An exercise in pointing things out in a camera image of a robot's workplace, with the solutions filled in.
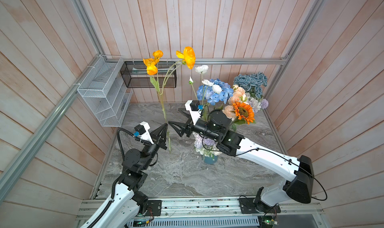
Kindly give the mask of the green leafy flower bunch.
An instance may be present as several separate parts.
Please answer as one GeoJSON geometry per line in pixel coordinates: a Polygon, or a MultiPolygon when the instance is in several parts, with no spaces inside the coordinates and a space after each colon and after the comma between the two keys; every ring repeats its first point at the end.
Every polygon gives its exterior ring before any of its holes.
{"type": "Polygon", "coordinates": [[[217,143],[214,140],[203,137],[201,134],[195,132],[193,132],[193,135],[195,138],[194,148],[199,154],[211,158],[222,154],[217,148],[217,143]]]}

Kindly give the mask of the pale peach rose spray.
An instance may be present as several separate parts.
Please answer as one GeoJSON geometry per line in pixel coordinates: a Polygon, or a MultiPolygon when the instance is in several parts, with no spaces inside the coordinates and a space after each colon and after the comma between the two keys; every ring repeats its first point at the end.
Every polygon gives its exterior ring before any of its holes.
{"type": "Polygon", "coordinates": [[[248,98],[245,92],[235,91],[233,93],[233,96],[228,100],[229,104],[222,110],[222,112],[226,115],[227,118],[231,119],[232,121],[235,121],[237,116],[235,113],[234,104],[236,102],[248,104],[247,99],[248,98]]]}

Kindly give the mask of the teal ceramic vase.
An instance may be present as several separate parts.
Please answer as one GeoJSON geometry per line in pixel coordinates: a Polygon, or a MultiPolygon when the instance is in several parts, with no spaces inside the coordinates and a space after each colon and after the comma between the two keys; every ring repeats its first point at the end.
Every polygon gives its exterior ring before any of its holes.
{"type": "Polygon", "coordinates": [[[215,164],[218,161],[218,156],[216,156],[216,155],[213,155],[213,156],[203,155],[203,161],[206,164],[215,164]]]}

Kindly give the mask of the white flower stem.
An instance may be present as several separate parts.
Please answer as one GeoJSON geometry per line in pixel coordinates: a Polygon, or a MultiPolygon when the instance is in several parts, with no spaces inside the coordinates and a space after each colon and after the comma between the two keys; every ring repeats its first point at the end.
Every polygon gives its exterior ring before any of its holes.
{"type": "Polygon", "coordinates": [[[220,101],[220,94],[223,92],[223,88],[219,85],[218,81],[204,79],[203,75],[208,72],[208,65],[201,65],[194,70],[200,75],[201,86],[198,90],[195,90],[194,81],[192,77],[189,79],[189,84],[192,87],[196,100],[202,102],[202,105],[216,105],[220,101]]]}

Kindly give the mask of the yellow orange flower stem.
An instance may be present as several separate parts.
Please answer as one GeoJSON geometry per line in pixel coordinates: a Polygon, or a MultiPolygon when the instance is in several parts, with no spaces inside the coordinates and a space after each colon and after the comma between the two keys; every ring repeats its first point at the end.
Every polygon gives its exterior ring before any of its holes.
{"type": "Polygon", "coordinates": [[[166,74],[164,75],[163,80],[161,81],[158,64],[160,62],[160,59],[163,57],[163,55],[164,54],[162,50],[157,50],[153,52],[153,58],[143,59],[143,62],[146,66],[147,74],[150,76],[150,82],[157,92],[159,102],[161,103],[164,119],[165,119],[165,122],[167,122],[168,121],[167,113],[166,113],[164,99],[163,99],[163,93],[167,85],[167,82],[169,78],[182,65],[186,65],[190,70],[192,70],[196,63],[196,55],[195,55],[194,49],[189,46],[185,47],[183,52],[176,51],[176,56],[179,58],[179,61],[175,62],[173,65],[167,68],[166,74]]]}

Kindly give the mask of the orange flower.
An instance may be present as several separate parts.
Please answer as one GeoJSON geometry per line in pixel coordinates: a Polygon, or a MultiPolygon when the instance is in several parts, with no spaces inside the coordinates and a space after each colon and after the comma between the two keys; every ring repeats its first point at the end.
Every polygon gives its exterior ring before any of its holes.
{"type": "Polygon", "coordinates": [[[253,112],[250,105],[236,102],[234,107],[237,118],[235,121],[232,121],[231,124],[233,131],[236,131],[237,126],[239,125],[250,125],[251,123],[255,122],[255,113],[253,112]]]}

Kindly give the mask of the pink white hydrangea bouquet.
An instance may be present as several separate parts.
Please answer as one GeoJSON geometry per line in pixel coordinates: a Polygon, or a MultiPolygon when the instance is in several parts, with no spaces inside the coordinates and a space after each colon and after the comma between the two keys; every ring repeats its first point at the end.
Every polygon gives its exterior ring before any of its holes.
{"type": "Polygon", "coordinates": [[[265,98],[257,99],[250,97],[246,103],[251,106],[254,113],[264,110],[269,106],[269,102],[265,98]]]}

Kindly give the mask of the teal blue rose bouquet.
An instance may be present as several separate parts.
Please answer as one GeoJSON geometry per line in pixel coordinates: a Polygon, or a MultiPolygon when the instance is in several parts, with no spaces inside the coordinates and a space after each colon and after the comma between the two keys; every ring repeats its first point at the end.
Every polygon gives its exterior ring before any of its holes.
{"type": "Polygon", "coordinates": [[[234,78],[234,85],[243,88],[251,97],[261,99],[263,98],[263,87],[268,85],[268,78],[262,72],[249,75],[239,74],[234,78]]]}

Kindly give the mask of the blue hydrangea mixed bouquet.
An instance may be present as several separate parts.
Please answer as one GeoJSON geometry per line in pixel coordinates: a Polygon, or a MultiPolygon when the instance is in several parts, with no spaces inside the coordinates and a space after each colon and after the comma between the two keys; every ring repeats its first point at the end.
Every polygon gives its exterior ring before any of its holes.
{"type": "Polygon", "coordinates": [[[216,105],[218,102],[226,104],[233,96],[234,90],[228,83],[220,79],[204,79],[197,90],[197,99],[206,101],[209,105],[216,105]]]}

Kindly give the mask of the peach rose stem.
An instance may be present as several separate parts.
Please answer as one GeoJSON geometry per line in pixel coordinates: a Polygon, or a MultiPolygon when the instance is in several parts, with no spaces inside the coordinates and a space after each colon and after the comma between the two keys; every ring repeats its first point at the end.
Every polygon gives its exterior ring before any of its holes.
{"type": "Polygon", "coordinates": [[[233,85],[233,90],[234,90],[233,96],[239,96],[240,97],[240,96],[245,95],[245,93],[246,93],[246,91],[238,85],[233,85]]]}

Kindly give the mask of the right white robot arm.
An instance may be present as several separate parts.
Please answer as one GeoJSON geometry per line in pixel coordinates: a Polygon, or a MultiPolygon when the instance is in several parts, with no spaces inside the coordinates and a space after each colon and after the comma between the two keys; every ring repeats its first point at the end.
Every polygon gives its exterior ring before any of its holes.
{"type": "Polygon", "coordinates": [[[278,183],[258,190],[256,205],[273,207],[288,200],[309,204],[313,200],[316,178],[309,157],[280,154],[231,131],[232,121],[220,110],[211,112],[208,121],[201,118],[199,111],[183,111],[182,114],[188,118],[187,122],[169,122],[179,136],[196,133],[215,141],[221,153],[252,161],[281,176],[278,183]]]}

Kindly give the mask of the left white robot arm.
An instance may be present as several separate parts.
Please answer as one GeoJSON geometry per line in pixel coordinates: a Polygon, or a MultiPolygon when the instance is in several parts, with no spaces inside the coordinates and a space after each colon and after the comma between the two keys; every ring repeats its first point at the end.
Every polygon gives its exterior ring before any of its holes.
{"type": "Polygon", "coordinates": [[[110,196],[98,210],[82,225],[83,228],[126,228],[128,222],[148,210],[148,196],[139,191],[148,175],[144,171],[155,165],[159,149],[167,149],[168,124],[149,132],[150,126],[142,122],[134,133],[119,128],[117,140],[123,157],[122,174],[114,180],[110,196]],[[144,145],[142,150],[132,148],[124,152],[120,132],[144,145]]]}

